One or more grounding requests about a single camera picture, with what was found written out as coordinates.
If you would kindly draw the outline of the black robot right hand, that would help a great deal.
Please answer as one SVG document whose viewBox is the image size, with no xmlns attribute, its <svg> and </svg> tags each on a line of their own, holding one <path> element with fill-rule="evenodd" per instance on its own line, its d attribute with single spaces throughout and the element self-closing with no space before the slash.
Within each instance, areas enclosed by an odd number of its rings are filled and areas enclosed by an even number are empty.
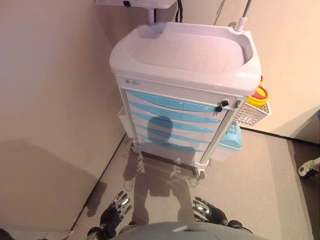
<svg viewBox="0 0 320 240">
<path fill-rule="evenodd" d="M 194 211 L 193 216 L 199 221 L 204 223 L 212 223 L 217 225 L 228 225 L 228 219 L 225 213 L 209 203 L 207 200 L 196 196 L 195 200 L 192 201 L 192 209 Z"/>
</svg>

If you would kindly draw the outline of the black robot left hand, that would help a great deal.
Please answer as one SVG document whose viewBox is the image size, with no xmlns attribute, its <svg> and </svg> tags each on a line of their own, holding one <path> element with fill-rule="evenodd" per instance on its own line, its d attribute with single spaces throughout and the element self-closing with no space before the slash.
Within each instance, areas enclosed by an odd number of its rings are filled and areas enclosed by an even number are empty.
<svg viewBox="0 0 320 240">
<path fill-rule="evenodd" d="M 128 194 L 121 190 L 102 213 L 100 225 L 116 228 L 132 208 L 130 201 L 131 199 L 128 197 Z"/>
</svg>

